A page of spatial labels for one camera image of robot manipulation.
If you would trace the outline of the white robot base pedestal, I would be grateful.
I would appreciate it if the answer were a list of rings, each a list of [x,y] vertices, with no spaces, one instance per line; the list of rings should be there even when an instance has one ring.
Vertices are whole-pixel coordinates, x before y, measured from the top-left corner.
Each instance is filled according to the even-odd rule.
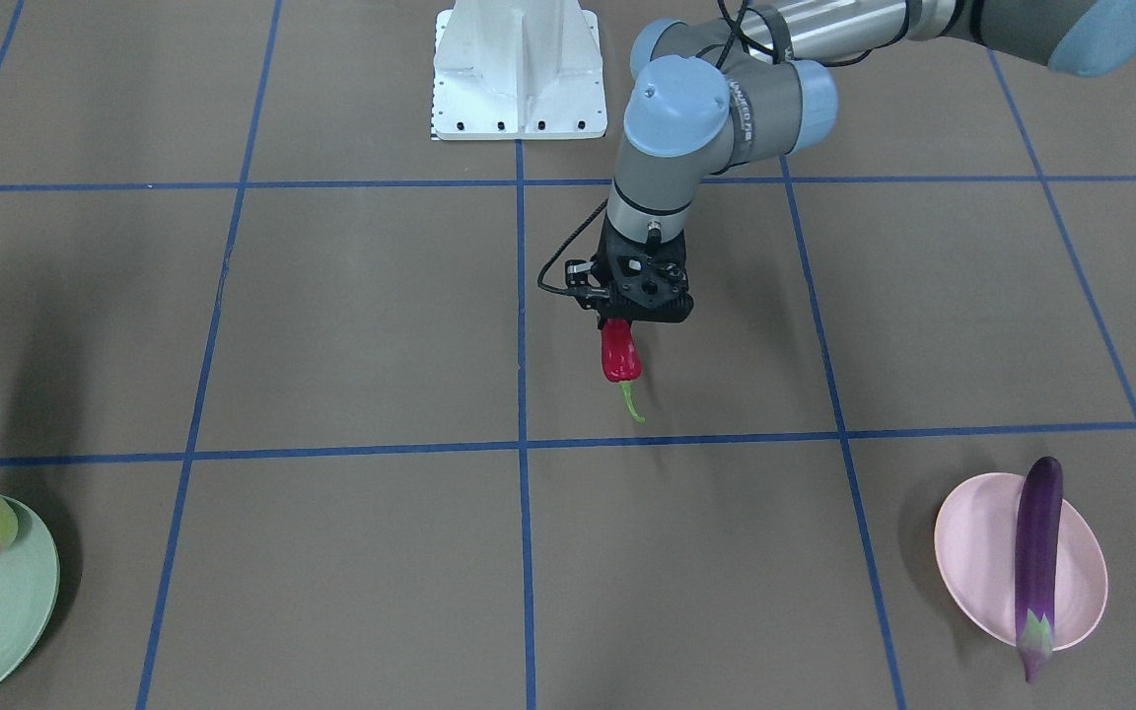
[[[432,139],[605,136],[596,12],[577,1],[456,1],[434,31]]]

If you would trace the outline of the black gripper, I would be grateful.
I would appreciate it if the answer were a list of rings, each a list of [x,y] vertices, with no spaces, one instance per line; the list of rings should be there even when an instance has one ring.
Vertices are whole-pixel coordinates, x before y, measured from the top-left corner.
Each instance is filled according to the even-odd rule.
[[[605,219],[595,254],[565,262],[563,278],[568,296],[601,320],[678,323],[694,307],[682,233],[634,242]]]

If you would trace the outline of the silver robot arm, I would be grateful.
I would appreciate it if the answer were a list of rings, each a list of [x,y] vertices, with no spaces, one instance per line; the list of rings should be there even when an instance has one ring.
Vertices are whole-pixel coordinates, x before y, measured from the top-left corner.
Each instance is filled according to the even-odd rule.
[[[820,143],[837,122],[834,68],[901,41],[957,37],[1063,75],[1106,75],[1136,55],[1136,1],[744,1],[694,26],[650,23],[611,190],[588,259],[537,286],[613,320],[676,323],[693,309],[685,225],[703,179]]]

